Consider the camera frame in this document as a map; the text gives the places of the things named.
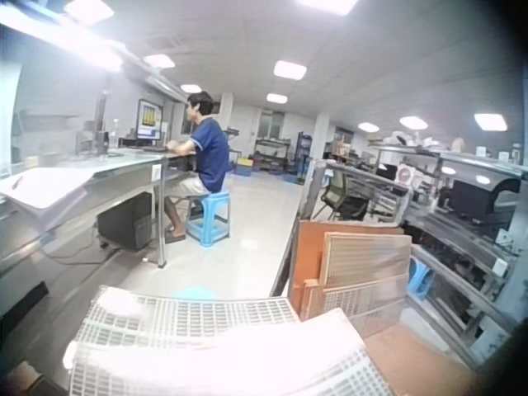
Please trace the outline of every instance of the man's arm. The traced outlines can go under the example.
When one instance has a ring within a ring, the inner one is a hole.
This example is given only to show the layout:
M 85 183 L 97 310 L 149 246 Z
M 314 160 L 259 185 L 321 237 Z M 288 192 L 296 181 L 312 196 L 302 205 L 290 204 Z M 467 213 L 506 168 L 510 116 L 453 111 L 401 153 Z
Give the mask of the man's arm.
M 175 140 L 171 140 L 167 143 L 167 149 L 171 153 L 175 153 L 180 156 L 189 155 L 195 151 L 195 142 L 187 140 L 184 144 L 178 144 Z

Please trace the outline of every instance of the pen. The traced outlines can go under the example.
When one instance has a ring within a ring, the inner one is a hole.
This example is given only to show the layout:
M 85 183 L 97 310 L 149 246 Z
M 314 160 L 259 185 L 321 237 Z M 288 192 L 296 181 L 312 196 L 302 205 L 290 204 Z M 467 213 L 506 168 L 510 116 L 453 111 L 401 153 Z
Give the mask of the pen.
M 22 181 L 23 178 L 24 178 L 23 176 L 20 176 L 20 177 L 14 182 L 14 184 L 12 185 L 11 188 L 12 188 L 13 190 L 16 190 L 17 187 L 18 187 L 18 185 L 20 184 L 20 182 Z

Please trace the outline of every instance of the yellow box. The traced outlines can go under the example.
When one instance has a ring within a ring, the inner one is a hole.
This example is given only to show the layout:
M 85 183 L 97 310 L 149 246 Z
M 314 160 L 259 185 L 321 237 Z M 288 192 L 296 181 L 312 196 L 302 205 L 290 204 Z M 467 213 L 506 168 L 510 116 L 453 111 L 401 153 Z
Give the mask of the yellow box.
M 253 160 L 247 159 L 247 158 L 240 158 L 237 161 L 237 165 L 243 165 L 245 167 L 252 167 L 253 166 Z

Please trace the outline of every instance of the man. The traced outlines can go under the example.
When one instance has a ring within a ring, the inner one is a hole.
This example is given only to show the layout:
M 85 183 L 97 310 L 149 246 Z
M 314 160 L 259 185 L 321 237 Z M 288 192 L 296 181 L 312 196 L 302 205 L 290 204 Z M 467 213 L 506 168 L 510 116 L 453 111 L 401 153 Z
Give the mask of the man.
M 229 169 L 229 146 L 224 132 L 211 114 L 213 99 L 207 92 L 193 93 L 187 99 L 187 119 L 198 127 L 184 144 L 172 140 L 167 144 L 170 152 L 184 156 L 196 151 L 196 173 L 186 173 L 169 186 L 167 195 L 179 199 L 190 196 L 205 196 L 219 192 Z M 165 197 L 165 213 L 172 223 L 167 242 L 175 242 L 186 234 L 186 227 L 178 216 L 176 206 Z

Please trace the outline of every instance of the cable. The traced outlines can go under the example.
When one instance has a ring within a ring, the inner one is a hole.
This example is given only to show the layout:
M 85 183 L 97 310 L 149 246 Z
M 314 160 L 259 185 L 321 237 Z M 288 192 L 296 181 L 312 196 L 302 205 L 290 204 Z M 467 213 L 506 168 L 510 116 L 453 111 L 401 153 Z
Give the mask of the cable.
M 42 254 L 49 258 L 51 261 L 56 262 L 57 264 L 60 264 L 61 266 L 100 266 L 101 264 L 108 261 L 113 255 L 115 255 L 117 252 L 120 251 L 120 248 L 116 248 L 108 252 L 108 254 L 99 262 L 63 262 L 61 260 L 68 259 L 68 258 L 74 258 L 76 257 L 80 252 L 84 252 L 85 250 L 88 250 L 93 246 L 95 243 L 95 233 L 96 233 L 96 227 L 94 226 L 92 228 L 92 241 L 85 247 L 81 247 L 78 249 L 74 254 L 68 255 L 68 256 L 50 256 L 43 247 L 40 247 L 40 251 Z

